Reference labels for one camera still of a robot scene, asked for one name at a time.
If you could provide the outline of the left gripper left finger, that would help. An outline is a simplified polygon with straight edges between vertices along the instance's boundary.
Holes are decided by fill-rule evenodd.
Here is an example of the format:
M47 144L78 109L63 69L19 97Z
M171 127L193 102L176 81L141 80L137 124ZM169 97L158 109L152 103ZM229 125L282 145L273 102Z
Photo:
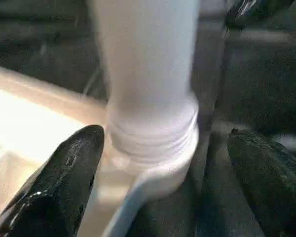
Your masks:
M88 125L59 144L0 214L0 237L75 237L104 148Z

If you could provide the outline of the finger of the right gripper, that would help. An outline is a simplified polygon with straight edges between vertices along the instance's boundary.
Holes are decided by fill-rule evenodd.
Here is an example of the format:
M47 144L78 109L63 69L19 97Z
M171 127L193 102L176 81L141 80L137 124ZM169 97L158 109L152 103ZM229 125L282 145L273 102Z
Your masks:
M239 0L226 13L228 28L245 28L289 8L293 0Z

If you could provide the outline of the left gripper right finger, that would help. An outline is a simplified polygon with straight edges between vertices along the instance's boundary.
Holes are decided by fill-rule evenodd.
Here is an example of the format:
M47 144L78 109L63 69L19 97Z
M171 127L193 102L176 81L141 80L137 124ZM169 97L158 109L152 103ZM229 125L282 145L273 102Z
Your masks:
M228 154L265 236L296 237L296 157L247 129L232 129Z

